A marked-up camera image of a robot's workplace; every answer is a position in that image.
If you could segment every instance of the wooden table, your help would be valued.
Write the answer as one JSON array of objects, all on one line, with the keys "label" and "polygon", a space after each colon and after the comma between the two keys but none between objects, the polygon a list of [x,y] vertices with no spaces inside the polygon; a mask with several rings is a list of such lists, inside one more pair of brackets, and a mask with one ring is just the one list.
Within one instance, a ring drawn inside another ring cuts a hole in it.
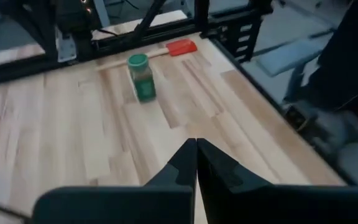
[{"label": "wooden table", "polygon": [[[55,187],[145,184],[187,138],[208,139],[273,183],[343,184],[209,40],[188,37],[199,51],[150,61],[150,103],[137,101],[126,66],[95,68],[162,43],[1,84],[0,202],[30,213]],[[204,223],[199,192],[196,207]]]}]

